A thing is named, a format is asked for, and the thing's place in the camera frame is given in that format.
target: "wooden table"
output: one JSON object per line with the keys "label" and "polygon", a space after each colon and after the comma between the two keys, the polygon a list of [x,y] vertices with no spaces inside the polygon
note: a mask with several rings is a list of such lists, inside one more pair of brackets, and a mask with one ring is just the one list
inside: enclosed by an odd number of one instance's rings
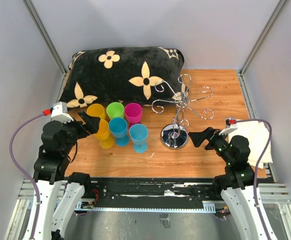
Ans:
{"label": "wooden table", "polygon": [[[214,118],[203,120],[185,108],[185,118],[189,121],[188,132],[201,132],[207,127],[223,129],[227,117],[247,119],[248,111],[234,70],[200,70],[187,69],[182,73],[192,77],[189,97],[203,96],[200,88],[211,87],[212,97],[192,102],[190,107],[201,114],[204,108],[214,111]],[[76,109],[70,115],[79,120]],[[172,122],[175,106],[165,108],[164,113],[157,114],[151,107],[143,107],[142,123],[148,128],[148,150],[139,154],[134,152],[130,141],[126,147],[113,145],[102,149],[94,136],[78,141],[78,153],[73,163],[69,164],[66,176],[73,172],[83,172],[92,177],[179,177],[179,178],[213,178],[224,174],[225,162],[216,152],[204,150],[205,144],[195,148],[192,141],[180,150],[169,150],[160,141],[164,126]],[[258,177],[266,177],[264,169],[258,171]]]}

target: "flower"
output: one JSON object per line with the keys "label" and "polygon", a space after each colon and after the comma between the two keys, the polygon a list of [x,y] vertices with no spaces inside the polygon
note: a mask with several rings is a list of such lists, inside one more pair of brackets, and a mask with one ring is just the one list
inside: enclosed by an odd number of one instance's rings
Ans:
{"label": "flower", "polygon": [[73,99],[66,104],[68,108],[76,108],[79,106],[80,108],[83,108],[86,107],[87,104],[92,104],[92,102],[98,98],[93,95],[84,96],[84,92],[78,83],[75,84],[74,95],[76,99]]}
{"label": "flower", "polygon": [[141,75],[135,76],[129,80],[130,83],[137,87],[143,87],[143,93],[148,100],[151,97],[151,86],[154,87],[158,81],[163,81],[162,78],[158,76],[150,76],[150,69],[146,61],[144,61]]}
{"label": "flower", "polygon": [[80,57],[82,54],[84,54],[85,53],[85,51],[79,51],[79,52],[77,52],[75,55],[73,55],[73,57],[72,57],[72,61],[71,61],[71,63],[69,64],[69,66],[68,66],[68,68],[69,69],[72,69],[72,67],[74,66],[74,64],[75,64],[75,61],[78,59],[78,57]]}
{"label": "flower", "polygon": [[184,83],[182,83],[182,85],[181,85],[181,91],[178,91],[178,92],[176,92],[175,94],[177,95],[173,95],[173,99],[174,100],[177,100],[177,101],[180,101],[181,100],[181,93],[185,93],[185,96],[187,97],[188,96],[188,94],[189,94],[189,91],[187,91],[186,92],[186,85],[184,84]]}
{"label": "flower", "polygon": [[177,53],[177,50],[176,49],[165,49],[163,47],[157,47],[158,49],[162,49],[163,51],[166,52],[166,54],[169,56],[169,58],[176,58],[179,60],[179,56],[178,56],[178,53]]}
{"label": "flower", "polygon": [[101,63],[104,62],[104,67],[106,69],[112,68],[113,62],[117,62],[120,60],[120,56],[115,54],[115,51],[107,51],[106,54],[99,56],[99,61]]}

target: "pillow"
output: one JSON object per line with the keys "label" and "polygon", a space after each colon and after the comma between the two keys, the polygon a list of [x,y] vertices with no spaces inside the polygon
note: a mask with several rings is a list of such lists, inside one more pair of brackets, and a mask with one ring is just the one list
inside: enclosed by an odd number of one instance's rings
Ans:
{"label": "pillow", "polygon": [[184,57],[178,49],[163,47],[112,47],[80,51],[72,56],[70,73],[59,99],[67,107],[83,108],[92,103],[135,102],[151,105],[154,100],[174,101]]}

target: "magenta cup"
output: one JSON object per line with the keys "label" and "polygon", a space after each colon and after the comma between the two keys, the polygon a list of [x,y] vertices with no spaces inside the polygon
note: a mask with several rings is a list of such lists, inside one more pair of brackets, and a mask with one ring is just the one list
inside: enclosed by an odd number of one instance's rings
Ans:
{"label": "magenta cup", "polygon": [[142,118],[142,107],[137,103],[129,103],[124,108],[124,113],[126,116],[126,119],[128,120],[129,129],[134,124],[140,124],[141,118]]}

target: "beige folded cloth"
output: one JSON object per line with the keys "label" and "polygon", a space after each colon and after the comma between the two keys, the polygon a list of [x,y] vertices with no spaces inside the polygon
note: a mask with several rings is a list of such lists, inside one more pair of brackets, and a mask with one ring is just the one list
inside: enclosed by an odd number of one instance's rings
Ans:
{"label": "beige folded cloth", "polygon": [[[248,157],[248,162],[251,166],[255,167],[258,158],[266,146],[269,137],[269,131],[263,122],[258,121],[238,122],[237,125],[238,129],[228,135],[228,141],[230,142],[231,138],[235,135],[246,137],[249,140],[249,148],[251,150]],[[267,147],[258,167],[263,169],[263,164],[265,163],[272,163],[271,142]]]}

